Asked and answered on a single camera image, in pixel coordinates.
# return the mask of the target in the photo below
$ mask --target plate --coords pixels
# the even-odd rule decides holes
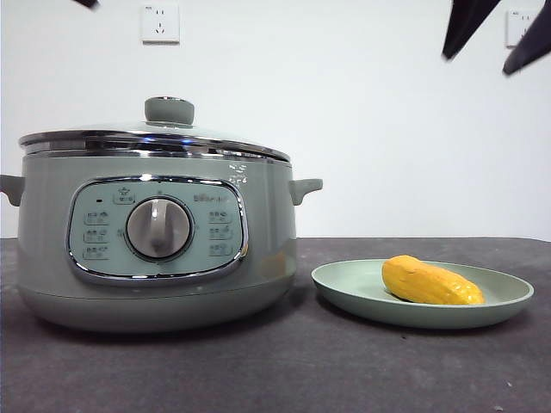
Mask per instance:
[[[474,282],[484,293],[481,305],[435,305],[404,301],[393,296],[381,278],[385,260],[333,262],[313,270],[321,295],[337,307],[371,320],[424,329],[470,329],[500,323],[529,303],[534,288],[513,275],[491,269],[446,262],[446,268]]]

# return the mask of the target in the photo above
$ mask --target rotary knob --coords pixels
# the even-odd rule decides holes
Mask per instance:
[[[130,244],[141,255],[153,259],[175,255],[186,245],[190,233],[186,210],[165,198],[145,200],[132,210],[127,221]]]

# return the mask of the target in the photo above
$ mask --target black object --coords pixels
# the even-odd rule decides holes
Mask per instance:
[[[99,6],[99,2],[97,0],[75,0],[77,3],[81,3],[83,6],[94,9],[96,6]]]
[[[511,75],[549,52],[551,52],[551,0],[546,0],[540,14],[505,61],[503,72]]]
[[[442,54],[452,59],[477,28],[492,13],[500,0],[454,0]]]

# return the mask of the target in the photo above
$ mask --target gray tabletop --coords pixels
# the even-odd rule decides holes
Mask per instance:
[[[2,242],[2,412],[549,412],[551,243],[304,238],[294,288],[255,316],[155,336],[92,334],[31,315]],[[317,294],[321,264],[410,254],[514,274],[527,310],[475,330],[370,322]]]

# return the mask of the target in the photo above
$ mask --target wall socket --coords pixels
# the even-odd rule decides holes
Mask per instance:
[[[144,4],[141,10],[141,39],[146,44],[180,42],[180,10],[177,3]]]
[[[505,26],[505,46],[512,48],[523,38],[539,10],[509,10]]]

